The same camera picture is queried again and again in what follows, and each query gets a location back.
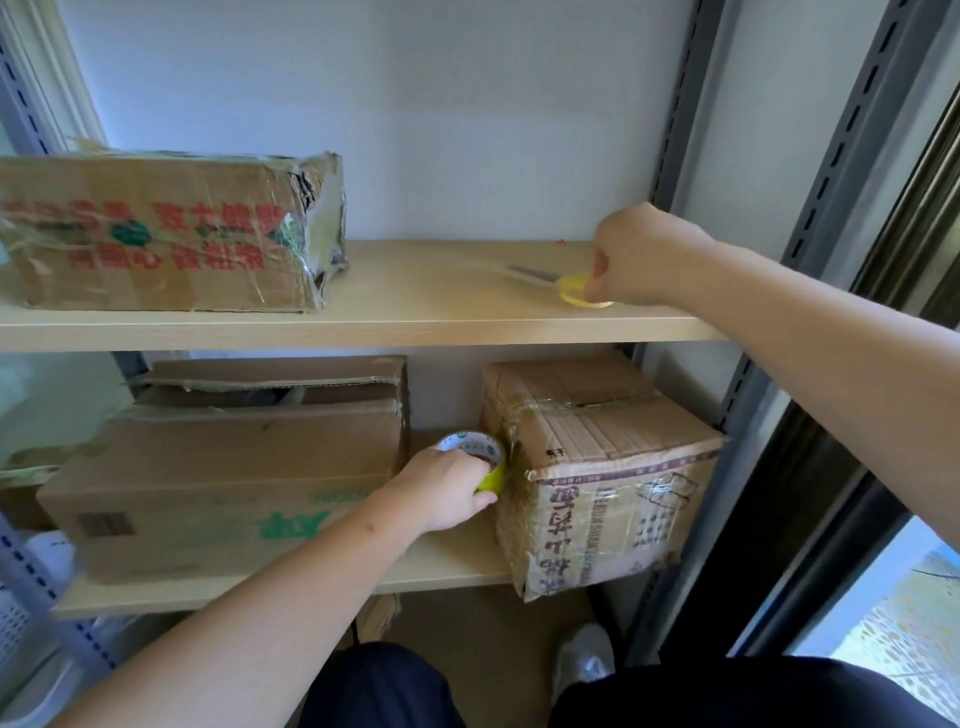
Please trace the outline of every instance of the sneaker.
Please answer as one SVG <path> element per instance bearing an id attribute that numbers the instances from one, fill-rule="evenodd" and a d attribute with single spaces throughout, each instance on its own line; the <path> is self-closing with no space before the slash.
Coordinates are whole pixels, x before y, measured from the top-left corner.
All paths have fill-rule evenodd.
<path id="1" fill-rule="evenodd" d="M 592 683 L 613 675 L 613 645 L 596 622 L 580 627 L 560 645 L 553 663 L 553 701 L 574 683 Z"/>

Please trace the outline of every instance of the cardboard box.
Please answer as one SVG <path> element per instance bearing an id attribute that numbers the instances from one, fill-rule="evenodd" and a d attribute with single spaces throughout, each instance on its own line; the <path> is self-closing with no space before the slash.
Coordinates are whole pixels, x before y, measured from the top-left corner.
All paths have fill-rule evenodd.
<path id="1" fill-rule="evenodd" d="M 676 558 L 724 441 L 614 352 L 488 364 L 481 426 L 510 450 L 496 534 L 528 601 Z"/>
<path id="2" fill-rule="evenodd" d="M 52 531 L 56 528 L 36 492 L 74 451 L 74 446 L 27 448 L 12 454 L 0 468 L 0 512 L 14 528 Z"/>
<path id="3" fill-rule="evenodd" d="M 340 157 L 0 158 L 28 305 L 309 311 L 346 267 Z"/>
<path id="4" fill-rule="evenodd" d="M 405 360 L 156 364 L 38 494 L 100 581 L 245 574 L 406 460 Z"/>

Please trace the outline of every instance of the yellow tape roll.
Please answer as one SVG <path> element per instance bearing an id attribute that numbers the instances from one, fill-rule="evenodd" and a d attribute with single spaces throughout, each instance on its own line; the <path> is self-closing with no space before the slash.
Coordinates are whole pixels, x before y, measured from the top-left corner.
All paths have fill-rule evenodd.
<path id="1" fill-rule="evenodd" d="M 487 477 L 480 481 L 478 491 L 493 491 L 499 494 L 503 490 L 504 473 L 507 470 L 507 458 L 504 455 L 500 442 L 483 432 L 455 432 L 447 435 L 439 443 L 437 449 L 461 449 L 467 454 L 486 460 L 491 465 Z"/>

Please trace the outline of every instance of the green logo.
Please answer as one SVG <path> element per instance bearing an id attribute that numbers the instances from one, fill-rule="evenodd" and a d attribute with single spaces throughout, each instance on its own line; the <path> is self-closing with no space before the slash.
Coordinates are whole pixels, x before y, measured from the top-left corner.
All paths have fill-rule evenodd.
<path id="1" fill-rule="evenodd" d="M 124 220 L 122 223 L 113 223 L 110 226 L 110 235 L 119 240 L 124 245 L 132 245 L 135 248 L 143 248 L 153 238 L 150 231 L 143 223 L 136 220 Z"/>
<path id="2" fill-rule="evenodd" d="M 260 538 L 264 541 L 278 541 L 280 539 L 309 539 L 320 531 L 320 524 L 330 515 L 329 511 L 321 513 L 296 514 L 286 518 L 282 513 L 274 511 L 263 521 L 257 521 L 260 526 Z"/>

